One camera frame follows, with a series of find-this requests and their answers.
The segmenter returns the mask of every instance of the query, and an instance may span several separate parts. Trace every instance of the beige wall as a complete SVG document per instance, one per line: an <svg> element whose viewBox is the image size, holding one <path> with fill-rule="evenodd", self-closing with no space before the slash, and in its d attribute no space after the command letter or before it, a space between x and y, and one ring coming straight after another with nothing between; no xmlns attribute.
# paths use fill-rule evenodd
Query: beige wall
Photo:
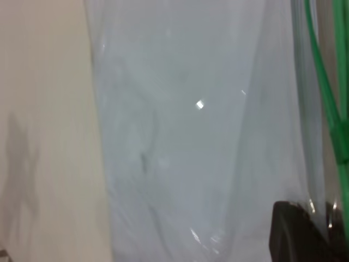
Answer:
<svg viewBox="0 0 349 262"><path fill-rule="evenodd" d="M84 11L0 1L0 242L14 262L111 261Z"/></svg>

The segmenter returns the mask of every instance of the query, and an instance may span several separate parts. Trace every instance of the black plastic object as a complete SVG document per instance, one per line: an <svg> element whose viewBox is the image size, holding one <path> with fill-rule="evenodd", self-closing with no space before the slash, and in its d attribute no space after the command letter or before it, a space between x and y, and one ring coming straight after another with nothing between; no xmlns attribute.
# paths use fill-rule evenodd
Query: black plastic object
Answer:
<svg viewBox="0 0 349 262"><path fill-rule="evenodd" d="M299 205L287 201L274 204L269 249L273 262L340 262Z"/></svg>

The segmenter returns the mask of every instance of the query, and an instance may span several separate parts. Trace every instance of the transparent plastic sheet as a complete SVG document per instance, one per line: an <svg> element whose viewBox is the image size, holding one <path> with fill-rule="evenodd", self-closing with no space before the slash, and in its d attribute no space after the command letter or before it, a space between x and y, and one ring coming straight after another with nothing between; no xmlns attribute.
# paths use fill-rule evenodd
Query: transparent plastic sheet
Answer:
<svg viewBox="0 0 349 262"><path fill-rule="evenodd" d="M324 218L289 0L86 3L115 261L269 261L275 201Z"/></svg>
<svg viewBox="0 0 349 262"><path fill-rule="evenodd" d="M311 2L315 32L317 32L316 1ZM327 239L324 169L322 161L322 119L320 89L312 57L303 0L291 1L294 63L297 78L300 127L304 150L308 190L313 207L312 220Z"/></svg>

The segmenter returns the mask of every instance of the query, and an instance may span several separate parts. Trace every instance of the plastic wrap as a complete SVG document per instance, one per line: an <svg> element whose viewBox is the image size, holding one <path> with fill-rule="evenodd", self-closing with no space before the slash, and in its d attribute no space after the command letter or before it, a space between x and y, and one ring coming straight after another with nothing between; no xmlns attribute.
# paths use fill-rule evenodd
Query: plastic wrap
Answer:
<svg viewBox="0 0 349 262"><path fill-rule="evenodd" d="M275 201L324 217L290 0L91 3L115 261L269 261Z"/></svg>

